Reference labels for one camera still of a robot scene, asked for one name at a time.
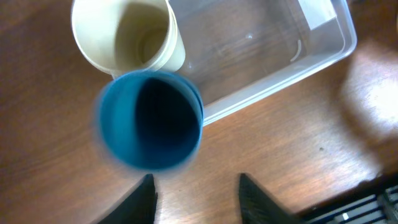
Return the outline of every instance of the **wood grain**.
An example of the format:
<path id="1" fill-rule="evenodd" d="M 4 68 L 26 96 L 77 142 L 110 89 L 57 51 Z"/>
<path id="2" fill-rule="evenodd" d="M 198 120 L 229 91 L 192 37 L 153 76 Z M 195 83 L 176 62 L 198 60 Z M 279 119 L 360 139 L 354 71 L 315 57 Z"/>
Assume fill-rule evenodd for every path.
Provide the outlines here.
<path id="1" fill-rule="evenodd" d="M 70 6 L 0 2 L 0 223 L 92 222 L 143 175 L 95 141 L 110 77 L 79 53 Z M 350 7 L 353 55 L 205 127 L 193 164 L 157 177 L 160 223 L 239 223 L 239 172 L 292 212 L 398 172 L 396 2 Z"/>

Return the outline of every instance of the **cup rim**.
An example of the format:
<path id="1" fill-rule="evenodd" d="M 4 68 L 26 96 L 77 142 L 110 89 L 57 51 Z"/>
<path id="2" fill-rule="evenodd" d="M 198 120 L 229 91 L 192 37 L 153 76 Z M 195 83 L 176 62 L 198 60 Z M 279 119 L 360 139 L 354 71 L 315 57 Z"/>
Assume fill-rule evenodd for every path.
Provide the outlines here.
<path id="1" fill-rule="evenodd" d="M 145 169 L 143 167 L 135 167 L 131 164 L 128 164 L 127 162 L 124 161 L 123 158 L 120 158 L 114 150 L 112 150 L 112 147 L 110 147 L 109 142 L 107 142 L 107 140 L 104 137 L 104 127 L 103 127 L 103 123 L 101 122 L 101 115 L 104 111 L 104 101 L 105 101 L 105 96 L 109 93 L 111 87 L 113 84 L 117 83 L 117 82 L 123 82 L 123 80 L 125 80 L 127 77 L 129 76 L 136 76 L 138 73 L 141 76 L 145 76 L 145 77 L 151 77 L 151 78 L 155 78 L 149 74 L 146 74 L 147 72 L 154 72 L 157 73 L 159 75 L 166 75 L 167 77 L 172 77 L 172 78 L 177 78 L 179 81 L 181 81 L 183 83 L 183 85 L 186 85 L 189 87 L 189 89 L 191 89 L 191 91 L 193 92 L 193 94 L 196 96 L 197 100 L 196 102 L 199 105 L 200 108 L 200 112 L 201 112 L 201 117 L 200 119 L 198 119 L 198 125 L 199 125 L 199 136 L 198 136 L 198 141 L 196 142 L 195 146 L 193 147 L 193 149 L 189 152 L 189 154 L 179 163 L 174 164 L 170 167 L 166 167 L 164 169 Z M 129 167 L 132 167 L 133 169 L 136 170 L 143 170 L 143 171 L 150 171 L 150 172 L 168 172 L 170 170 L 174 170 L 174 169 L 178 169 L 179 167 L 183 167 L 187 164 L 190 163 L 190 161 L 192 161 L 199 148 L 200 148 L 200 143 L 201 143 L 201 138 L 203 135 L 203 123 L 204 123 L 204 107 L 203 107 L 203 102 L 200 96 L 200 92 L 198 91 L 198 89 L 193 85 L 193 83 L 191 83 L 189 80 L 187 80 L 186 78 L 176 74 L 176 73 L 172 73 L 172 72 L 165 72 L 165 71 L 160 71 L 160 70 L 148 70 L 148 69 L 143 69 L 143 70 L 135 70 L 135 71 L 131 71 L 128 72 L 122 76 L 120 76 L 119 78 L 112 80 L 111 82 L 109 82 L 101 91 L 101 93 L 97 96 L 96 99 L 96 103 L 95 103 L 95 133 L 97 136 L 97 139 L 99 139 L 100 143 L 105 147 L 105 149 L 110 152 L 110 154 L 112 154 L 117 160 L 121 161 L 123 164 L 127 164 Z"/>
<path id="2" fill-rule="evenodd" d="M 147 66 L 147 68 L 151 68 L 154 70 L 159 70 L 161 69 L 170 59 L 172 56 L 176 44 L 177 44 L 177 36 L 178 36 L 178 26 L 177 26 L 177 19 L 175 18 L 174 11 L 169 4 L 168 0 L 165 0 L 166 5 L 167 5 L 167 11 L 169 13 L 169 27 L 167 30 L 167 36 L 160 47 L 160 49 L 156 52 L 156 54 L 145 64 L 149 63 L 153 58 L 155 58 L 155 61 L 150 63 L 150 65 Z"/>

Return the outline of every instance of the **plastic cup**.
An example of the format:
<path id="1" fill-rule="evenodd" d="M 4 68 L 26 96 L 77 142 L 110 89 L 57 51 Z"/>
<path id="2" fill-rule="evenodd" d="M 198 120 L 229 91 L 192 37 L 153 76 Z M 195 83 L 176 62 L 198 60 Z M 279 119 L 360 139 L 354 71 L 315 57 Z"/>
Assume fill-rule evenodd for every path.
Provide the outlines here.
<path id="1" fill-rule="evenodd" d="M 166 0 L 75 0 L 72 31 L 87 61 L 113 78 L 142 68 L 174 72 L 185 60 Z"/>
<path id="2" fill-rule="evenodd" d="M 137 70 L 113 80 L 100 94 L 96 114 L 106 148 L 136 170 L 180 167 L 199 147 L 200 94 L 173 73 Z"/>

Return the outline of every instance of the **transparent storage bin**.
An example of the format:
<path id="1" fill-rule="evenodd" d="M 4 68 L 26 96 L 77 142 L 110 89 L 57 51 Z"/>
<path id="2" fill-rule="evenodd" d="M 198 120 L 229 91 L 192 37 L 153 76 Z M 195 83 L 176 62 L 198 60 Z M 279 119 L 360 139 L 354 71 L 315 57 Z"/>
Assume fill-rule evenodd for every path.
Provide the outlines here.
<path id="1" fill-rule="evenodd" d="M 205 125 L 349 55 L 345 0 L 170 0 L 199 88 Z"/>

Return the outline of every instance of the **blue cup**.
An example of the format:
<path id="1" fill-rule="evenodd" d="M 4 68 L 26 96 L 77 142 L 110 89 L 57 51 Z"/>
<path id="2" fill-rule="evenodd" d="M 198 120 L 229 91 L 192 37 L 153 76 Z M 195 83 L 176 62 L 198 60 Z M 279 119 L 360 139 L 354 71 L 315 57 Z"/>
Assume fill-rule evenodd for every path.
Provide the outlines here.
<path id="1" fill-rule="evenodd" d="M 166 170 L 196 153 L 203 102 L 184 77 L 136 70 L 104 88 L 96 122 L 99 136 L 118 159 L 140 170 Z"/>

